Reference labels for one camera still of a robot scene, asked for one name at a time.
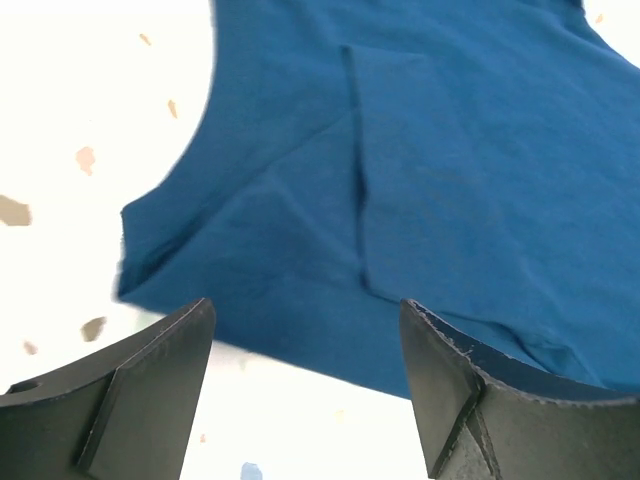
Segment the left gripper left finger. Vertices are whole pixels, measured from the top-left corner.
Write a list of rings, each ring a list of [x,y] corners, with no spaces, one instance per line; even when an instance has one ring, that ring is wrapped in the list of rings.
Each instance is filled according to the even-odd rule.
[[[215,311],[197,300],[1,396],[6,480],[179,478]]]

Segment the blue printed t shirt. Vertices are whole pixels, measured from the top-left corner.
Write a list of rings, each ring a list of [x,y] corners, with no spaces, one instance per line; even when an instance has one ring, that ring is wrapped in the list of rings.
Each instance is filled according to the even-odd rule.
[[[413,299],[639,387],[639,70],[578,1],[217,1],[202,122],[122,212],[123,302],[407,397]]]

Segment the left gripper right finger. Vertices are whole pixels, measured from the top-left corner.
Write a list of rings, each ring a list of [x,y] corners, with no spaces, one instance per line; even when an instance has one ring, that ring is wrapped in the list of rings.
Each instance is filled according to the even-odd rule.
[[[638,478],[638,395],[533,368],[413,300],[399,327],[430,478]]]

